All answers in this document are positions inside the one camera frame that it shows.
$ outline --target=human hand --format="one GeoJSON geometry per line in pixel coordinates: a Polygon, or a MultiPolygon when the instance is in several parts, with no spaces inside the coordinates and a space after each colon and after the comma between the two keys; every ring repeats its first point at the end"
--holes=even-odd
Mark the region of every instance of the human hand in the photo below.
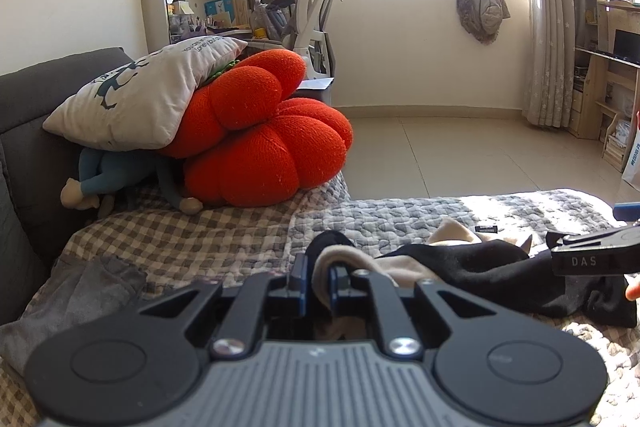
{"type": "Polygon", "coordinates": [[[630,301],[640,299],[640,275],[629,283],[625,295],[630,301]]]}

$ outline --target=black screen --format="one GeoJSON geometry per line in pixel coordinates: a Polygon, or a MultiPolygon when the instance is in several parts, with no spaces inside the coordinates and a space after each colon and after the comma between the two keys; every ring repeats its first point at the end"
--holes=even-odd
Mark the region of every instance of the black screen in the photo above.
{"type": "Polygon", "coordinates": [[[640,35],[623,30],[616,30],[613,54],[629,62],[640,62],[640,35]]]}

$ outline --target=screw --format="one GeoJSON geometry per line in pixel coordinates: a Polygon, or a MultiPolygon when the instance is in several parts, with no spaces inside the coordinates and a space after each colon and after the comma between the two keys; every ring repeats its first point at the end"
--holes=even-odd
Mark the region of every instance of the screw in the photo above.
{"type": "Polygon", "coordinates": [[[420,342],[409,337],[398,337],[389,342],[389,350],[394,355],[414,355],[420,350],[420,342]]]}
{"type": "Polygon", "coordinates": [[[238,339],[218,339],[213,343],[213,351],[218,355],[240,355],[244,351],[244,342],[238,339]]]}

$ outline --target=gray sofa cushion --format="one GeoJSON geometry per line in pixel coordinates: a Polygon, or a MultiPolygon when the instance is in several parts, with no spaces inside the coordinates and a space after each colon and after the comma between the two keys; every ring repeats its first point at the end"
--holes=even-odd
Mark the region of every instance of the gray sofa cushion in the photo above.
{"type": "Polygon", "coordinates": [[[130,60],[122,49],[107,48],[0,76],[2,171],[22,227],[47,267],[94,214],[60,204],[66,179],[78,177],[81,147],[43,131],[42,122],[84,84],[130,60]]]}
{"type": "Polygon", "coordinates": [[[22,313],[46,278],[47,269],[20,226],[0,172],[0,325],[22,313]]]}

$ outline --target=black garment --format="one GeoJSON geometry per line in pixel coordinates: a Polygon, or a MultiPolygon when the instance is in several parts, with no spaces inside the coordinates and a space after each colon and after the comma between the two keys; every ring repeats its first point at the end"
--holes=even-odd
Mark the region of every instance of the black garment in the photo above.
{"type": "MultiPolygon", "coordinates": [[[[306,254],[315,263],[331,245],[355,245],[335,230],[314,238],[306,254]]],[[[548,250],[535,257],[506,241],[469,245],[405,245],[383,255],[406,255],[431,269],[444,282],[521,313],[566,317],[577,311],[593,322],[636,327],[636,303],[625,298],[623,275],[560,277],[551,267],[548,250]]]]}

